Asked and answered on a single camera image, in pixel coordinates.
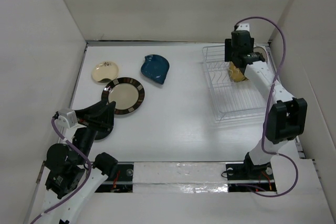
red wire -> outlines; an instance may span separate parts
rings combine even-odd
[[[118,178],[119,178],[119,174],[120,174],[120,171],[117,172],[117,177],[114,179],[113,181],[113,188],[116,188],[116,182],[118,181]]]
[[[272,190],[272,186],[271,186],[271,180],[270,180],[270,178],[266,175],[266,173],[264,173],[264,172],[261,172],[261,173],[267,178],[267,180],[268,180],[268,184],[269,184],[269,189]]]

plastic wrap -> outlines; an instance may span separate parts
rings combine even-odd
[[[134,163],[134,193],[227,193],[225,163]]]

yellow plate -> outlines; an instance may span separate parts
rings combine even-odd
[[[109,82],[118,77],[119,68],[113,61],[104,61],[96,65],[91,73],[97,82]]]

metal screw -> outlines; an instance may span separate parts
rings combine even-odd
[[[126,170],[126,175],[127,176],[133,176],[133,170],[132,169],[127,169]]]
[[[226,174],[229,175],[229,176],[234,175],[233,168],[229,167],[228,169],[226,169]]]
[[[273,174],[272,168],[271,167],[267,167],[266,168],[266,173],[267,173],[267,175],[272,175]]]

black rimmed plate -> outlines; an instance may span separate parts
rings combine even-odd
[[[145,98],[145,90],[140,82],[130,77],[111,81],[104,88],[101,99],[115,101],[114,114],[125,115],[136,110]]]

